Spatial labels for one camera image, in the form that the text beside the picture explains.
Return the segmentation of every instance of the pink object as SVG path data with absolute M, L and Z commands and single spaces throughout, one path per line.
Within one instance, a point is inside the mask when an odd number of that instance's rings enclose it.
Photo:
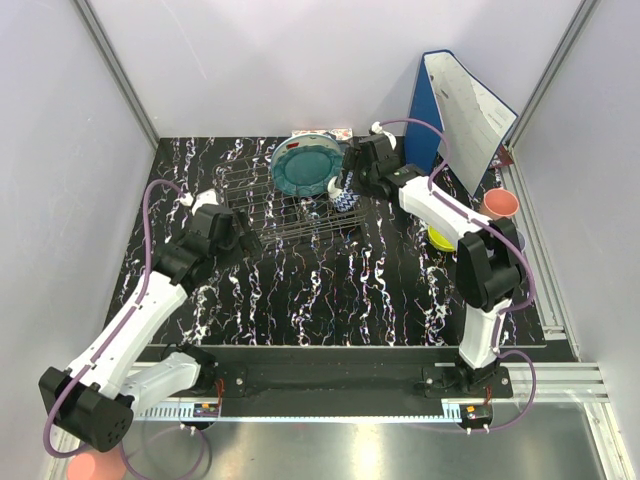
M 71 460 L 67 480 L 122 480 L 126 473 L 118 448 L 107 453 L 91 450 Z
M 480 213 L 492 220 L 502 217 L 513 217 L 520 209 L 520 202 L 509 190 L 504 188 L 492 188 L 484 194 L 484 200 L 480 205 Z

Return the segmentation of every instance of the plate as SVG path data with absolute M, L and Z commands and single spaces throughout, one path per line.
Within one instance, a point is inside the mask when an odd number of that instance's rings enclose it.
M 286 195 L 310 197 L 326 193 L 329 180 L 338 176 L 343 154 L 333 138 L 304 134 L 284 141 L 271 157 L 271 176 Z

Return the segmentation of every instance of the wire rack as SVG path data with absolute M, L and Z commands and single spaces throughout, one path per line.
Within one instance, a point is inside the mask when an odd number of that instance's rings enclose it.
M 264 156 L 220 164 L 215 183 L 229 208 L 247 213 L 265 249 L 344 238 L 335 233 L 358 230 L 371 206 L 368 199 L 361 198 L 353 210 L 338 212 L 326 193 L 314 197 L 285 195 L 275 187 L 269 160 Z

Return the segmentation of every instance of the white wall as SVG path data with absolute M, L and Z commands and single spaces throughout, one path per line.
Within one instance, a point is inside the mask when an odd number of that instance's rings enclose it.
M 2 2 L 0 65 L 0 471 L 26 480 L 38 379 L 100 331 L 153 152 L 71 2 Z
M 640 3 L 602 2 L 516 152 L 582 355 L 640 472 Z
M 91 3 L 160 135 L 223 136 L 406 116 L 420 54 L 437 48 L 519 111 L 580 2 Z

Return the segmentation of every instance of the black mounting plate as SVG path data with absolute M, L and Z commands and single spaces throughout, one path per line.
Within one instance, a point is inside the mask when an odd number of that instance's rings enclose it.
M 443 379 L 453 378 L 454 366 L 422 368 L 422 385 L 427 398 L 486 398 L 486 387 L 491 387 L 491 398 L 513 398 L 509 369 L 498 367 L 496 374 L 489 378 L 482 387 L 464 392 L 458 385 L 443 384 Z
M 216 368 L 216 377 L 224 382 L 225 398 L 244 397 L 247 388 L 247 366 L 244 363 L 220 363 Z

